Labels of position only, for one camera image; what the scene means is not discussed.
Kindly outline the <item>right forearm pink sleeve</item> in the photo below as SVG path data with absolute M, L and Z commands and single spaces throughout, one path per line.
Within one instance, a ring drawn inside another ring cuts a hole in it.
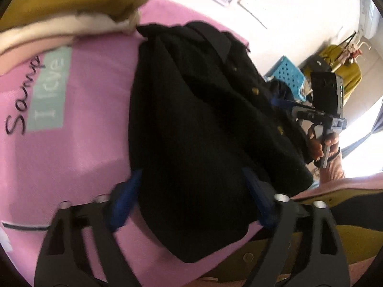
M 327 167 L 319 169 L 319 183 L 321 185 L 345 177 L 342 161 L 341 149 L 339 148 L 332 157 L 328 158 Z

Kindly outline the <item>right hand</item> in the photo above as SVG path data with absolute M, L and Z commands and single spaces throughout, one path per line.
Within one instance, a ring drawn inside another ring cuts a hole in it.
M 324 156 L 323 145 L 330 146 L 330 152 L 328 157 L 334 157 L 339 152 L 339 134 L 332 132 L 325 137 L 317 138 L 315 134 L 315 126 L 312 125 L 308 129 L 308 150 L 311 158 L 314 161 L 319 161 Z

